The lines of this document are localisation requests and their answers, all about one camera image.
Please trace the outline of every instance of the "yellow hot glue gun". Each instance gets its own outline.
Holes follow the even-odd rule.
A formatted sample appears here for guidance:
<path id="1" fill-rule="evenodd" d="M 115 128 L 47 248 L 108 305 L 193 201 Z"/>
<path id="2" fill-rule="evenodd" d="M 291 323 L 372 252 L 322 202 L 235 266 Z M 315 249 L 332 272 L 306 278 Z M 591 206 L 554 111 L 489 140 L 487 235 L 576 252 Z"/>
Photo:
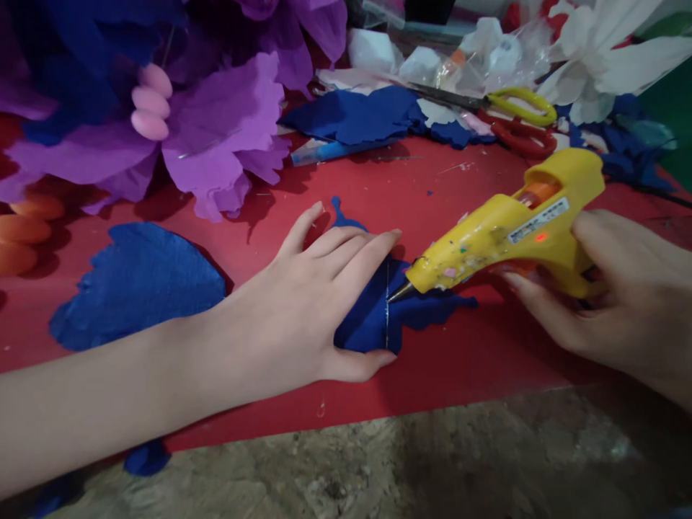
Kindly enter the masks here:
<path id="1" fill-rule="evenodd" d="M 543 265 L 554 287 L 569 296 L 602 293 L 603 282 L 590 280 L 593 261 L 571 232 L 577 214 L 606 188 L 602 167 L 595 153 L 568 148 L 529 168 L 521 190 L 495 195 L 433 243 L 407 270 L 408 282 L 387 301 L 452 288 L 508 260 Z"/>

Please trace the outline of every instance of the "scissors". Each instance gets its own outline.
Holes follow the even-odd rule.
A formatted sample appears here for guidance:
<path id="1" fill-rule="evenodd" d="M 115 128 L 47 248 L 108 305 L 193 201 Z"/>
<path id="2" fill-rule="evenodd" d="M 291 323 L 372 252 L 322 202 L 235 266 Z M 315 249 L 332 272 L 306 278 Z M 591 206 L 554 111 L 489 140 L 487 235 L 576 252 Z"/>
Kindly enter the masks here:
<path id="1" fill-rule="evenodd" d="M 536 126 L 545 128 L 556 121 L 555 107 L 529 89 L 510 87 L 485 97 L 463 96 L 417 83 L 409 83 L 409 89 L 442 105 L 452 108 L 462 107 L 476 113 L 480 120 L 490 124 L 490 129 L 498 139 L 528 159 L 545 159 L 552 155 L 557 147 L 557 141 L 550 132 L 536 128 Z M 542 113 L 531 112 L 517 106 L 508 97 L 523 99 Z M 493 117 L 487 113 L 491 107 L 515 117 L 513 120 Z M 525 125 L 521 122 L 522 120 L 534 126 Z"/>

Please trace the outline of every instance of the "white paper flower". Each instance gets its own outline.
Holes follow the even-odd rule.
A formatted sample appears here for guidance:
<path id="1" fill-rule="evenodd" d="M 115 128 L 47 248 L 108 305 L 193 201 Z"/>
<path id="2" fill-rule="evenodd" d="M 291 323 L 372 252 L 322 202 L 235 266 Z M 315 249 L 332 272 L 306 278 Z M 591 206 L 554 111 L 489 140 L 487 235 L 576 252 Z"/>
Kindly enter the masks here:
<path id="1" fill-rule="evenodd" d="M 556 105 L 572 105 L 575 124 L 604 120 L 615 97 L 638 93 L 692 55 L 692 38 L 659 37 L 613 49 L 642 25 L 662 0 L 596 0 L 594 9 L 567 0 L 550 15 L 569 15 L 550 49 L 551 61 L 566 61 L 538 88 Z"/>

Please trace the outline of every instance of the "yellow scissor handle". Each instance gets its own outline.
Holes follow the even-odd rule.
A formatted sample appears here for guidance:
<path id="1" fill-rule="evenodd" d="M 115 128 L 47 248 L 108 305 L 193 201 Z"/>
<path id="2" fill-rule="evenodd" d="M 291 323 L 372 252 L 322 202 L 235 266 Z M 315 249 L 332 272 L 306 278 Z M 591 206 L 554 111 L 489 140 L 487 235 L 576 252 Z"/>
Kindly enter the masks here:
<path id="1" fill-rule="evenodd" d="M 537 93 L 532 92 L 529 89 L 519 88 L 516 86 L 500 89 L 496 92 L 488 94 L 488 101 L 491 105 L 496 106 L 501 111 L 506 112 L 510 115 L 516 115 L 521 119 L 524 119 L 527 123 L 531 123 L 535 126 L 550 126 L 557 120 L 557 112 L 555 107 L 551 105 L 547 99 L 539 96 Z M 543 114 L 537 114 L 515 105 L 511 102 L 508 97 L 516 97 L 517 99 L 523 99 L 528 104 L 534 106 L 538 110 L 542 111 Z"/>

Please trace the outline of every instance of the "concrete floor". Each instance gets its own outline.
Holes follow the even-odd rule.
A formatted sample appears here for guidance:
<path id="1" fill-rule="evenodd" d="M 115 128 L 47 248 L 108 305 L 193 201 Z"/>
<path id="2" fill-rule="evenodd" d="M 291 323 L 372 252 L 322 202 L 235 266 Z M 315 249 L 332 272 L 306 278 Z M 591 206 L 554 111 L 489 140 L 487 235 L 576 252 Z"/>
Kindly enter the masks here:
<path id="1" fill-rule="evenodd" d="M 692 502 L 691 461 L 681 411 L 595 386 L 176 453 L 151 478 L 95 466 L 51 517 L 644 518 Z"/>

